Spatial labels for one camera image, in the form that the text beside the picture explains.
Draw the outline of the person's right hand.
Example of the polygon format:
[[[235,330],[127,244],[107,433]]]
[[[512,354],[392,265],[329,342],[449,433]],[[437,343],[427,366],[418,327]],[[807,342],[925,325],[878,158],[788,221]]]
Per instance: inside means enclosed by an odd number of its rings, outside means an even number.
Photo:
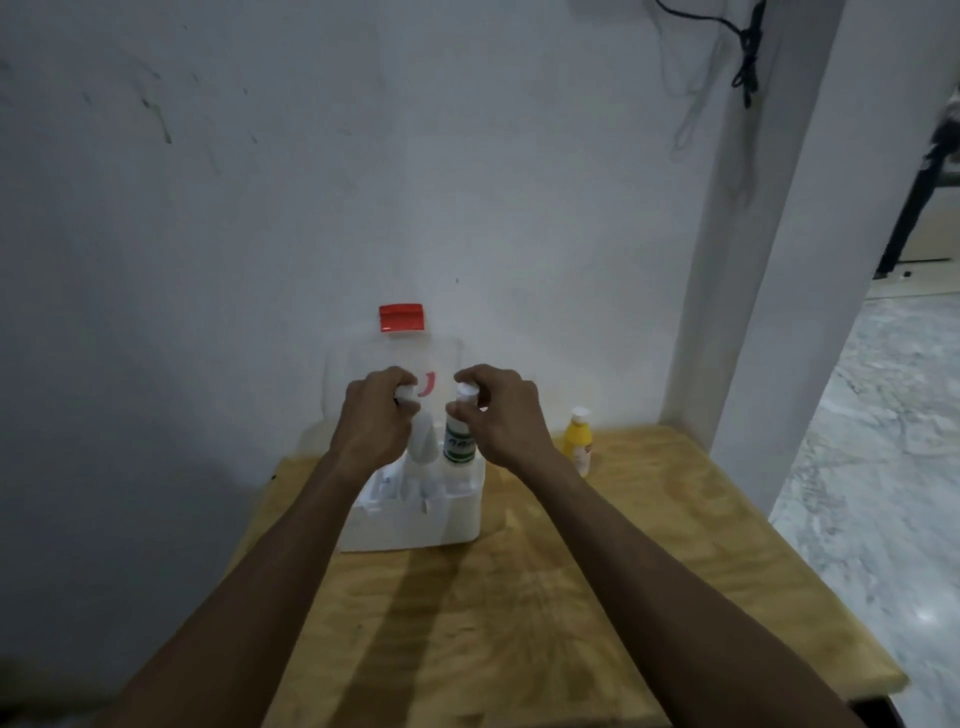
[[[482,363],[457,371],[454,381],[478,388],[475,404],[450,402],[446,412],[467,426],[486,460],[521,477],[560,456],[532,380]]]

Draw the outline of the white bottle with green label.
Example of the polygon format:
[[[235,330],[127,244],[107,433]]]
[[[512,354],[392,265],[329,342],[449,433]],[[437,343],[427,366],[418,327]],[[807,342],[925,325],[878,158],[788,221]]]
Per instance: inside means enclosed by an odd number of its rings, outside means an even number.
[[[441,453],[448,491],[469,491],[476,465],[476,443],[470,427],[451,415],[446,416]]]

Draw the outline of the small yellow bottle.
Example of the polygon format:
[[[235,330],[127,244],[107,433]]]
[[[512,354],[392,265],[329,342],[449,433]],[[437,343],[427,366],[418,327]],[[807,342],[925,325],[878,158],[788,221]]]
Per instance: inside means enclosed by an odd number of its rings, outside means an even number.
[[[578,475],[586,479],[590,475],[594,433],[591,427],[591,411],[582,406],[573,407],[569,423],[561,438],[561,451],[569,459]]]

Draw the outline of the white foam box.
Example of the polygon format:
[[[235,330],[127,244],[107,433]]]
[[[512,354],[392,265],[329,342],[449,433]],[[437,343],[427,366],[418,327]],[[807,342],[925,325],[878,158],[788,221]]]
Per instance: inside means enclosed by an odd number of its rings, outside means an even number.
[[[482,521],[486,460],[422,465],[404,454],[378,469],[351,506],[340,552],[395,552],[472,542]]]

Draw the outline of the black stand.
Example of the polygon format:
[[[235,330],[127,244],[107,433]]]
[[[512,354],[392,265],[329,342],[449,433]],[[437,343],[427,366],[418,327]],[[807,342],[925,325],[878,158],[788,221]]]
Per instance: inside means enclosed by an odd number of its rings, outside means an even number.
[[[918,173],[874,271],[872,278],[875,281],[887,278],[899,262],[921,213],[937,187],[947,161],[960,164],[960,85],[946,102],[937,127],[930,137]]]

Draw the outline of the person's left forearm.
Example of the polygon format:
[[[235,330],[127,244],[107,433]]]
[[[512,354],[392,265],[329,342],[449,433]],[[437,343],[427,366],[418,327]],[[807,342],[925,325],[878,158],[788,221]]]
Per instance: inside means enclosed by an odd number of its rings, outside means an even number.
[[[260,728],[340,533],[378,464],[330,451],[293,504],[92,728]]]

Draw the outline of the person's right forearm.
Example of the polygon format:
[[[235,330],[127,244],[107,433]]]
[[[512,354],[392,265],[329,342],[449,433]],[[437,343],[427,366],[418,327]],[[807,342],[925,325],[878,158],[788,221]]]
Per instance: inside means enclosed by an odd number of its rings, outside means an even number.
[[[815,670],[637,528],[551,444],[510,464],[674,728],[864,728]]]

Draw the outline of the plain white plastic bottle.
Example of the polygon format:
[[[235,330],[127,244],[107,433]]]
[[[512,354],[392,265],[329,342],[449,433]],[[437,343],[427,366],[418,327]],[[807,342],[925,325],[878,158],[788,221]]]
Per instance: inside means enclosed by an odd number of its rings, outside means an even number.
[[[421,404],[414,385],[400,385],[394,392],[399,404],[419,405],[412,418],[412,429],[406,445],[399,499],[412,503],[435,496],[438,488],[436,461],[440,450],[435,432],[434,417],[429,407]]]

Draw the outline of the clear jug with red cap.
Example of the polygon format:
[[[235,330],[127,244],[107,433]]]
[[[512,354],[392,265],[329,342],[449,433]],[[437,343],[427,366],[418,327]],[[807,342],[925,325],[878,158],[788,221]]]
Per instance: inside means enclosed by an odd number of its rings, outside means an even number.
[[[428,330],[421,304],[382,305],[371,330],[350,334],[328,351],[322,370],[321,416],[336,421],[351,382],[371,371],[397,366],[416,377],[415,396],[421,410],[438,423],[454,399],[453,376],[463,367],[464,351],[461,339]]]

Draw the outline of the person's left hand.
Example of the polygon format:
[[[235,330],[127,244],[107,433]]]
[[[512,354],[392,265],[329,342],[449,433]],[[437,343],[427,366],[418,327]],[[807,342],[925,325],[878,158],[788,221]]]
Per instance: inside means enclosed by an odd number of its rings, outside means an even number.
[[[402,456],[412,430],[412,425],[408,429],[390,431],[369,424],[365,417],[366,376],[347,385],[329,448],[338,470],[350,475],[360,485],[375,471]]]

